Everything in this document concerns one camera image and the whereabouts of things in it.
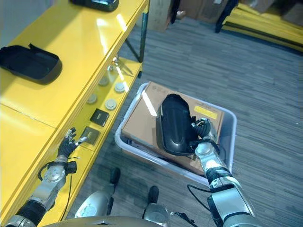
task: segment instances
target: yellow label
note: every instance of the yellow label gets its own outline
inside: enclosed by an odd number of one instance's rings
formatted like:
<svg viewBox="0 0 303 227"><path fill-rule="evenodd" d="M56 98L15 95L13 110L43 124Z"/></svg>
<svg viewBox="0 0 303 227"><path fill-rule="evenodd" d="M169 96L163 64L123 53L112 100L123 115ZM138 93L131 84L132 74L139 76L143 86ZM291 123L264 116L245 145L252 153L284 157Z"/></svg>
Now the yellow label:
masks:
<svg viewBox="0 0 303 227"><path fill-rule="evenodd" d="M198 113L201 113L201 114L203 114L203 115L205 115L207 117L213 118L215 120L217 119L217 116L218 116L217 113L214 113L214 112L211 112L209 110L206 110L206 109L204 109L204 108L202 108L202 107L200 107L198 105L195 106L194 111L196 111Z"/></svg>

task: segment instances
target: round button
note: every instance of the round button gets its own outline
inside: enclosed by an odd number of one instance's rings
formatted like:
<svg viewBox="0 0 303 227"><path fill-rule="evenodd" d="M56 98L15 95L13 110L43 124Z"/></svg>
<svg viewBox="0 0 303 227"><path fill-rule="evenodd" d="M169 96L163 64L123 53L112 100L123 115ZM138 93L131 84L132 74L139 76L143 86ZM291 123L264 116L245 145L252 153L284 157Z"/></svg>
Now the round button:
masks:
<svg viewBox="0 0 303 227"><path fill-rule="evenodd" d="M108 84L109 80L107 76L102 77L102 79L99 81L100 86L106 86Z"/></svg>
<svg viewBox="0 0 303 227"><path fill-rule="evenodd" d="M115 91L118 92L118 93L123 93L125 91L124 84L123 83L116 83Z"/></svg>
<svg viewBox="0 0 303 227"><path fill-rule="evenodd" d="M93 104L97 101L97 95L96 94L91 94L91 96L89 97L89 99L87 100L88 104Z"/></svg>
<svg viewBox="0 0 303 227"><path fill-rule="evenodd" d="M113 110L117 106L117 102L114 99L109 99L105 102L105 107L108 110Z"/></svg>

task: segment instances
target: shelf leg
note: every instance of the shelf leg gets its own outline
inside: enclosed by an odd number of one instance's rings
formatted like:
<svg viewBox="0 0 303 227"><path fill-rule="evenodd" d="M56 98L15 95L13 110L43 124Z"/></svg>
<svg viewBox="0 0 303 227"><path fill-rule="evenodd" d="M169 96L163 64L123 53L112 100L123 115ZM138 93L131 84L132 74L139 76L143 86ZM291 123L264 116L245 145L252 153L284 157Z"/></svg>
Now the shelf leg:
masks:
<svg viewBox="0 0 303 227"><path fill-rule="evenodd" d="M148 8L149 6L147 7L147 10L144 13L142 13L140 54L139 54L140 63L143 63L144 60L145 40L146 40L146 31L147 31L147 22L148 22ZM141 78L141 75L142 75L142 71L140 71L138 78Z"/></svg>

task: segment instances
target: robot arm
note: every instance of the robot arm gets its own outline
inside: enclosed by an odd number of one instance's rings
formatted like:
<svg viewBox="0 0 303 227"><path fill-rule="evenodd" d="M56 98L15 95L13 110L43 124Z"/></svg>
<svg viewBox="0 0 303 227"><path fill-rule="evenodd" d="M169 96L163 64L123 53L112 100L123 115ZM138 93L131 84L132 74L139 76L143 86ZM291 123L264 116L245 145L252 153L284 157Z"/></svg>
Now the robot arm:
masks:
<svg viewBox="0 0 303 227"><path fill-rule="evenodd" d="M217 141L214 126L203 119L201 127L210 128L203 139ZM210 184L211 196L207 202L218 227L262 227L255 218L254 208L244 194L239 182L232 176L225 163L219 158L215 147L209 142L200 143L195 149Z"/></svg>
<svg viewBox="0 0 303 227"><path fill-rule="evenodd" d="M36 227L44 214L53 207L59 190L65 184L66 175L77 171L76 162L67 162L69 155L87 140L84 137L75 142L75 131L72 128L66 133L59 146L58 156L54 162L49 163L42 182L5 227Z"/></svg>

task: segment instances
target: metal pole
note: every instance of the metal pole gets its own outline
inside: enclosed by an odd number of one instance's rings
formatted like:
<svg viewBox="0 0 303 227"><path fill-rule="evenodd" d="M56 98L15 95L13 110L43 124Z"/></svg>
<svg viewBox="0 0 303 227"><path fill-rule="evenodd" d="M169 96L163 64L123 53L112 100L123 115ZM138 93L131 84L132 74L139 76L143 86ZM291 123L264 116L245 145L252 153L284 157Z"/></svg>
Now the metal pole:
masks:
<svg viewBox="0 0 303 227"><path fill-rule="evenodd" d="M142 14L141 41L140 41L140 58L139 58L139 62L140 63L142 63L143 59L144 59L147 21L148 21L148 12Z"/></svg>

